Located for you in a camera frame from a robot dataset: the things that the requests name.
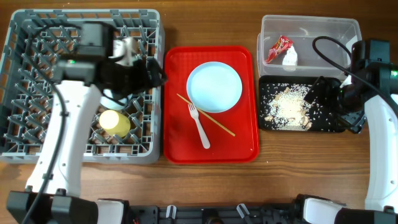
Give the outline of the wooden chopstick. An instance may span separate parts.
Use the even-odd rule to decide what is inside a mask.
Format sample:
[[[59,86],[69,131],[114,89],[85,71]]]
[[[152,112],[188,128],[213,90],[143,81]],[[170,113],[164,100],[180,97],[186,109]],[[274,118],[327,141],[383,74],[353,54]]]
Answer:
[[[180,97],[183,101],[185,101],[186,103],[188,103],[189,105],[193,105],[192,102],[188,101],[186,98],[184,98],[182,95],[176,93],[176,95],[178,97]],[[224,125],[222,125],[221,123],[219,123],[217,120],[215,120],[214,118],[212,118],[210,115],[208,115],[206,112],[202,111],[201,109],[197,108],[197,111],[200,112],[201,114],[203,114],[204,116],[206,116],[208,119],[210,119],[212,122],[214,122],[215,124],[217,124],[219,127],[221,127],[222,129],[224,129],[227,133],[229,133],[232,136],[236,136],[235,133],[233,133],[231,130],[229,130],[227,127],[225,127]]]

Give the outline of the light blue bowl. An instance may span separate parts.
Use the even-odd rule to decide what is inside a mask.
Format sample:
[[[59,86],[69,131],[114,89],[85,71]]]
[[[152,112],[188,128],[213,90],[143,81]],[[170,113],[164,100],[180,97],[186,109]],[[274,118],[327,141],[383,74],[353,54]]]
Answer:
[[[100,99],[100,105],[109,110],[123,110],[129,107],[132,95],[117,100],[114,98],[113,93],[109,89],[103,90],[103,95]]]

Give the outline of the rice food waste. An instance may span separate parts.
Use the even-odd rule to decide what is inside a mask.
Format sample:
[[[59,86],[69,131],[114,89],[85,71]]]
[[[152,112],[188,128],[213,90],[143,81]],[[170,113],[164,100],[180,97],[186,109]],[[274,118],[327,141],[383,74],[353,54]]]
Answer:
[[[308,85],[267,83],[261,90],[265,94],[260,117],[266,127],[284,131],[308,131],[312,127],[312,105],[304,100],[310,90]]]

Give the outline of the yellow plastic cup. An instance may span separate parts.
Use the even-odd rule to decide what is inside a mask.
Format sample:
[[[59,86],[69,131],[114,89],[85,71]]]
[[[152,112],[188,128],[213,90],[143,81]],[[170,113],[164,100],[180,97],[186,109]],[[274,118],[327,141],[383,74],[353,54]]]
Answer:
[[[129,119],[115,110],[102,112],[99,117],[99,125],[110,136],[118,135],[121,138],[125,137],[131,128]]]

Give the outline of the white plastic fork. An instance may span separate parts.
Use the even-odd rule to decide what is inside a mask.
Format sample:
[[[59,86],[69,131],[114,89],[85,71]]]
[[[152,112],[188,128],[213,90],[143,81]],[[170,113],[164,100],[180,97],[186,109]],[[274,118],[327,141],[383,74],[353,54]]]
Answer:
[[[208,137],[201,125],[201,122],[199,120],[199,114],[198,114],[198,110],[195,107],[195,105],[193,105],[192,103],[188,104],[188,108],[189,108],[189,112],[190,112],[190,116],[193,118],[193,120],[195,121],[195,124],[197,126],[198,129],[198,133],[201,139],[201,143],[203,145],[203,147],[205,149],[209,149],[210,148],[210,142],[208,140]]]

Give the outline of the light blue round plate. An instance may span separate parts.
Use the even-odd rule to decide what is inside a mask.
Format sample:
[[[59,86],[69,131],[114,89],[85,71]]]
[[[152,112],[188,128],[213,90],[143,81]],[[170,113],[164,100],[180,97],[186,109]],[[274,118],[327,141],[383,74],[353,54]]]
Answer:
[[[243,93],[238,72],[223,62],[205,62],[188,76],[186,92],[200,110],[223,113],[234,107]]]

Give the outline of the red snack wrapper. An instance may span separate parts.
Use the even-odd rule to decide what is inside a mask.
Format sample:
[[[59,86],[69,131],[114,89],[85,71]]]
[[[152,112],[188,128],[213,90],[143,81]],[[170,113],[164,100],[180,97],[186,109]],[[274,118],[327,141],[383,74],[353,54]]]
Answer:
[[[269,49],[268,56],[265,59],[266,63],[271,63],[276,59],[281,53],[287,51],[294,42],[284,35],[281,35],[278,41]]]

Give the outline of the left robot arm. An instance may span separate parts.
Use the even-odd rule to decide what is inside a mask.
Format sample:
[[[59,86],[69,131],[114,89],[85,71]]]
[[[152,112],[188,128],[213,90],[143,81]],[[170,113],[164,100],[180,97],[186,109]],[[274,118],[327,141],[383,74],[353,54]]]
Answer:
[[[154,58],[122,65],[113,55],[115,28],[87,21],[75,54],[63,54],[47,82],[53,106],[37,164],[23,191],[11,191],[6,208],[18,223],[135,223],[126,200],[80,197],[81,167],[91,122],[104,90],[125,98],[163,85]]]

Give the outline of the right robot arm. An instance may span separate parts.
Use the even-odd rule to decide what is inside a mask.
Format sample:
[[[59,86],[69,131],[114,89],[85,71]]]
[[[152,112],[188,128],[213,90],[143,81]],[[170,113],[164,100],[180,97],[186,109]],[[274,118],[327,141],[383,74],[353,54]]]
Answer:
[[[365,208],[352,209],[331,200],[304,196],[299,218],[307,223],[397,223],[397,65],[386,40],[360,40],[347,51],[350,68],[314,51],[351,77],[342,87],[322,87],[319,77],[305,96],[319,98],[338,116],[363,111],[370,139],[370,175]]]

